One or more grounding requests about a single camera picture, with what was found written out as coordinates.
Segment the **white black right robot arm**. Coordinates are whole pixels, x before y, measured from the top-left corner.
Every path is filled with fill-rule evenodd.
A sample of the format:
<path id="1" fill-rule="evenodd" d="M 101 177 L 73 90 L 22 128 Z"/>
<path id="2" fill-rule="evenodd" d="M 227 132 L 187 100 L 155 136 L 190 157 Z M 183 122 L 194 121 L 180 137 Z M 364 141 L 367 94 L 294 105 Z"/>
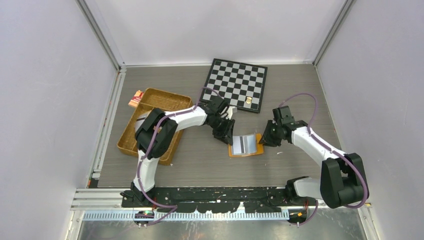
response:
<path id="1" fill-rule="evenodd" d="M 345 153 L 318 136 L 303 120 L 295 120 L 288 106 L 272 110 L 260 144 L 279 147 L 282 141 L 303 150 L 320 167 L 320 178 L 301 176 L 286 182 L 285 198 L 299 205 L 305 198 L 323 200 L 332 208 L 358 208 L 369 198 L 362 158 Z"/>

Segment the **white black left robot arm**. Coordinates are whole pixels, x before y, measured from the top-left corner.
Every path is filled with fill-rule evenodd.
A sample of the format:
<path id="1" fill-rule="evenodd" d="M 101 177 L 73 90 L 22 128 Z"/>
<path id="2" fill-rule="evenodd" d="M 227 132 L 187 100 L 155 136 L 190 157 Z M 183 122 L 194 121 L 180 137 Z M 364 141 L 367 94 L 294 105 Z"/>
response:
<path id="1" fill-rule="evenodd" d="M 138 164 L 131 191 L 141 207 L 153 202 L 151 190 L 155 187 L 155 174 L 160 158 L 171 146 L 175 133 L 191 127 L 210 126 L 215 139 L 227 145 L 233 144 L 233 119 L 235 107 L 220 98 L 200 102 L 186 109 L 163 111 L 154 108 L 142 114 L 135 124 L 135 140 Z"/>

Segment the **orange leather card holder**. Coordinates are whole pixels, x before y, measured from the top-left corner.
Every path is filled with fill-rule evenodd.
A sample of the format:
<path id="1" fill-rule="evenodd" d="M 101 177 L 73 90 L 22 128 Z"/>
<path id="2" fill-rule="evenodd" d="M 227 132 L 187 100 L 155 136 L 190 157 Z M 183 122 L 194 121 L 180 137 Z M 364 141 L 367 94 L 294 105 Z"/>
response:
<path id="1" fill-rule="evenodd" d="M 264 146 L 260 144 L 261 138 L 262 135 L 260 133 L 233 136 L 233 144 L 228 146 L 228 155 L 230 157 L 262 155 Z"/>

